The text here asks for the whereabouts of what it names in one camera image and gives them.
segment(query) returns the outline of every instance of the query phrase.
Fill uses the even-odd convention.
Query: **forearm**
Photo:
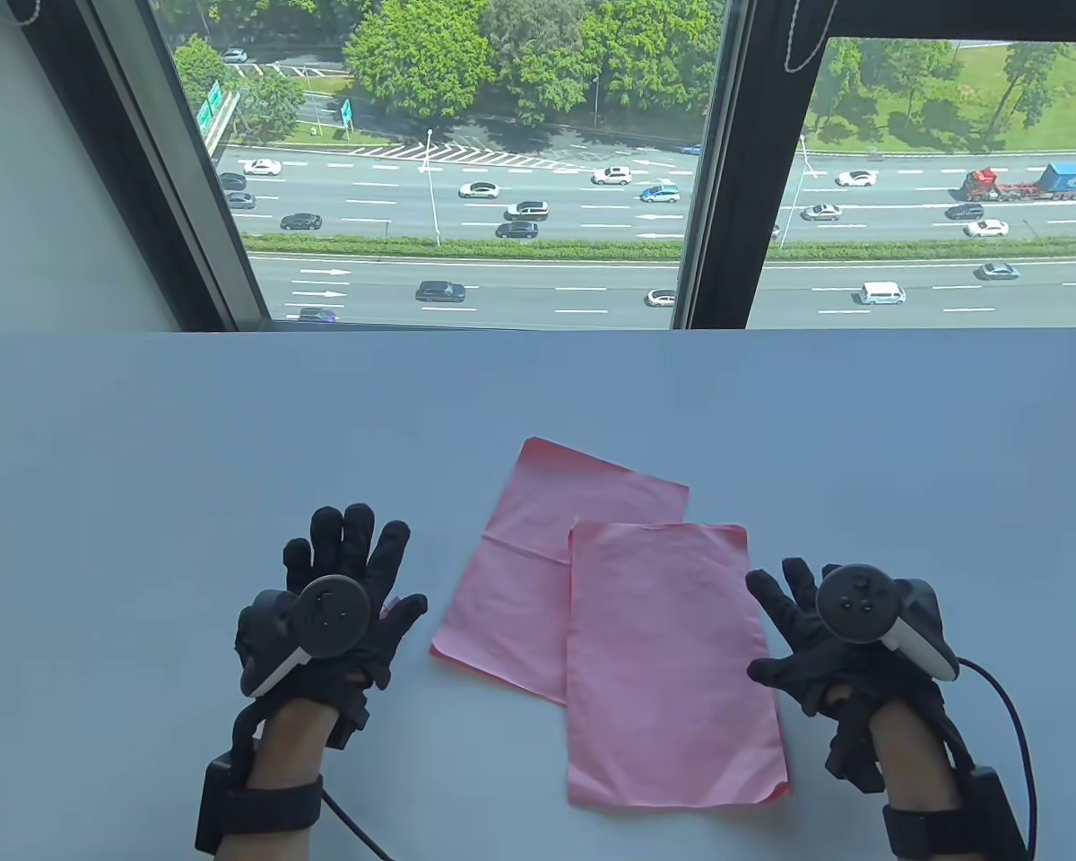
[[[289,702],[264,726],[247,789],[312,784],[320,777],[326,737],[337,719],[337,710],[327,706]],[[311,829],[305,829],[274,835],[226,836],[215,852],[215,861],[306,861],[310,853]]]
[[[890,806],[929,813],[961,807],[945,746],[904,702],[890,702],[869,721]],[[940,856],[934,861],[986,861],[983,856]]]

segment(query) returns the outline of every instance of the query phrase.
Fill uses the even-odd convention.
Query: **bush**
[[[395,237],[321,237],[311,234],[243,235],[247,251],[293,254],[338,254],[355,257],[449,257],[510,262],[677,263],[681,242],[606,242],[539,239],[529,242],[493,239]],[[1076,257],[1076,237],[1050,239],[924,239],[912,242],[788,242],[768,250],[777,262],[955,262]]]

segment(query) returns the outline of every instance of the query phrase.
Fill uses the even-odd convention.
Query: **white wall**
[[[0,331],[175,328],[25,34],[0,24]]]

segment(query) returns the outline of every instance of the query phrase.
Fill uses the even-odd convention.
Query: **truck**
[[[1076,161],[1049,164],[1035,183],[1001,183],[992,168],[974,169],[960,186],[966,201],[1076,200]]]

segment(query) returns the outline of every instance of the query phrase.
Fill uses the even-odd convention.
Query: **blue shipping container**
[[[1076,161],[1051,161],[1037,185],[1046,192],[1076,192]]]

